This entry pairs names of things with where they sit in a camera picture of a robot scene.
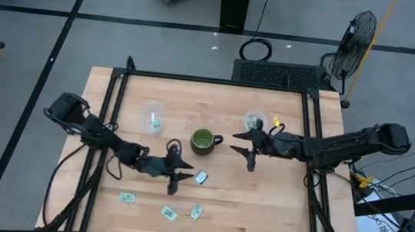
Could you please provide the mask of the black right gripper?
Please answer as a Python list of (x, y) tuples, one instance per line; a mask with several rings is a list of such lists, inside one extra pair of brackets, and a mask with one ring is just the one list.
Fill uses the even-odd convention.
[(247, 148), (232, 146), (231, 149), (235, 150), (247, 159), (247, 170), (253, 172), (256, 167), (256, 155), (257, 154), (268, 154), (272, 155), (274, 153), (274, 139), (272, 137), (272, 132), (277, 129), (277, 125), (270, 128), (268, 132), (264, 131), (264, 124), (261, 119), (257, 119), (255, 126), (250, 131), (245, 131), (243, 133), (233, 134), (234, 138), (239, 138), (241, 140), (252, 141), (252, 149), (249, 151)]

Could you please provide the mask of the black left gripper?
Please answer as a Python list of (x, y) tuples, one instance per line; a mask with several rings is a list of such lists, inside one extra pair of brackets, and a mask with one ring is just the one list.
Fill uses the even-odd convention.
[(178, 182), (193, 177), (193, 174), (176, 173), (177, 168), (193, 169), (194, 167), (185, 162), (181, 157), (181, 145), (169, 144), (165, 157), (144, 158), (143, 172), (152, 177), (161, 176), (169, 178), (167, 194), (172, 196), (178, 191)]

